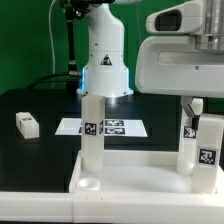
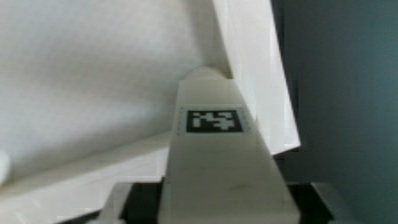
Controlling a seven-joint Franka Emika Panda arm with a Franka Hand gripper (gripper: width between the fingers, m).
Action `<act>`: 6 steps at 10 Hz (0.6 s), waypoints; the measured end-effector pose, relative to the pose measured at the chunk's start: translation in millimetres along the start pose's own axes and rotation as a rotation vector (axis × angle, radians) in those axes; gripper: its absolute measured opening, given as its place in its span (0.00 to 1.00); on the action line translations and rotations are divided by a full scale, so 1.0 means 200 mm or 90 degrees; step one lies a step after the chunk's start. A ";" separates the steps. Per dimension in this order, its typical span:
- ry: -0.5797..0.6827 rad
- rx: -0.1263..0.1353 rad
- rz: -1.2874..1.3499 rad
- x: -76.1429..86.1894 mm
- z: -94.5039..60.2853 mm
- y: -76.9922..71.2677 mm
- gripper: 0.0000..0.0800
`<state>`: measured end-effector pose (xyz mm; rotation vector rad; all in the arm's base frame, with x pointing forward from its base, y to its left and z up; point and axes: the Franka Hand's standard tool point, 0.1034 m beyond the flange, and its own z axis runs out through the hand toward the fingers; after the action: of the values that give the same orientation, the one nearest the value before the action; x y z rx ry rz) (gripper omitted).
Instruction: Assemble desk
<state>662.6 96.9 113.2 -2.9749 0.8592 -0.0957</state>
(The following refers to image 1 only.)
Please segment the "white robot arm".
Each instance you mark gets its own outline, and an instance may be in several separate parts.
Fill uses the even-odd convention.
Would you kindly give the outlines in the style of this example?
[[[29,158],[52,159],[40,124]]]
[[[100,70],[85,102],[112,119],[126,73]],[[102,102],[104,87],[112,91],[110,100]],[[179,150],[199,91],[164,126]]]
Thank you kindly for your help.
[[[83,94],[132,93],[123,62],[124,26],[110,3],[87,0],[89,59]],[[142,93],[224,98],[224,0],[188,0],[148,16],[151,34],[140,46],[135,85]]]

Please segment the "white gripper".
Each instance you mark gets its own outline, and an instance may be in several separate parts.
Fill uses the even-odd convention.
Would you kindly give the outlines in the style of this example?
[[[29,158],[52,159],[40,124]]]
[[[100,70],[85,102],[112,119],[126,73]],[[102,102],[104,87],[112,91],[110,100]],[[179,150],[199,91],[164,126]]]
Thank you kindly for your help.
[[[200,51],[192,36],[154,36],[141,45],[135,84],[142,93],[179,95],[187,125],[197,130],[193,98],[224,98],[224,53]]]

